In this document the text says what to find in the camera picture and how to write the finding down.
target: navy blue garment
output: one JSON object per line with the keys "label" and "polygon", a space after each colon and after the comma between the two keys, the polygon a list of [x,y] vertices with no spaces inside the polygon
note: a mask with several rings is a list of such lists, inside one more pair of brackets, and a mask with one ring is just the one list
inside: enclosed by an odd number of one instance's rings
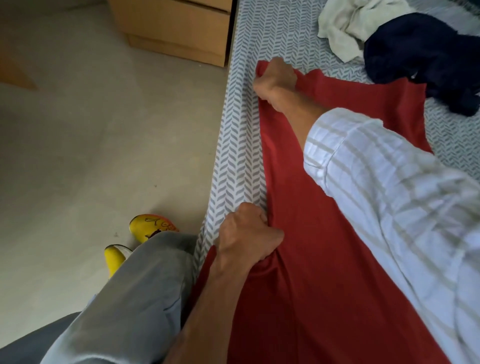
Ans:
{"label": "navy blue garment", "polygon": [[480,105],[480,37],[457,33],[437,18],[418,12],[382,26],[365,42],[365,69],[376,84],[400,77],[427,84],[427,97],[450,111],[474,115]]}

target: red garment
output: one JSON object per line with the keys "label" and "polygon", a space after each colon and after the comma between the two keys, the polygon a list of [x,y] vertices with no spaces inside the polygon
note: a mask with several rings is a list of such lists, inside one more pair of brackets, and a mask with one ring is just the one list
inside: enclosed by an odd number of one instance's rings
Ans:
{"label": "red garment", "polygon": [[[266,69],[261,61],[257,74]],[[366,85],[298,73],[297,89],[327,107],[384,121],[415,146],[425,139],[425,85]],[[414,308],[356,235],[335,201],[303,169],[285,117],[259,101],[268,221],[285,231],[251,270],[233,321],[229,363],[448,363]],[[196,301],[215,250],[192,291]]]}

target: hand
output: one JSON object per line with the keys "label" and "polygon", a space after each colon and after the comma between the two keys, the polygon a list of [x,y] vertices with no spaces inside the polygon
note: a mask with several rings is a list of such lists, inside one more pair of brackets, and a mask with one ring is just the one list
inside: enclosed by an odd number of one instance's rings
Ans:
{"label": "hand", "polygon": [[240,266],[248,273],[258,261],[269,256],[283,241],[283,231],[267,225],[264,211],[251,203],[242,203],[229,213],[220,226],[216,242],[220,269]]}
{"label": "hand", "polygon": [[276,104],[275,90],[283,88],[295,91],[297,75],[290,64],[286,64],[283,58],[274,57],[267,66],[262,77],[253,81],[253,90],[262,100],[267,100],[275,110],[279,111]]}

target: bed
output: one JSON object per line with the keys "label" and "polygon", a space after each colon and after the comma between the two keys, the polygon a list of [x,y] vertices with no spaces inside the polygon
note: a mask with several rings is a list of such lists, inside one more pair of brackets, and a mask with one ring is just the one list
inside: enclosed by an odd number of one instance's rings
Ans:
{"label": "bed", "polygon": [[[215,157],[212,189],[194,254],[197,273],[225,215],[244,201],[265,208],[266,185],[257,97],[252,80],[258,60],[283,57],[306,73],[320,68],[331,77],[370,83],[361,61],[342,63],[326,39],[317,37],[317,18],[326,0],[240,0],[227,92]],[[463,34],[480,36],[480,11],[463,0],[410,0]],[[425,102],[427,139],[446,165],[480,181],[480,112],[453,114],[430,98]]]}

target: white striped shirt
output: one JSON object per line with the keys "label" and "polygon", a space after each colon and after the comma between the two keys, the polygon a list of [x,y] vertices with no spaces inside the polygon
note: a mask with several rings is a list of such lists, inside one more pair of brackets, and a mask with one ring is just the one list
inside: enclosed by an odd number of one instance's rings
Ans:
{"label": "white striped shirt", "polygon": [[449,360],[480,363],[480,185],[346,109],[316,121],[304,167]]}

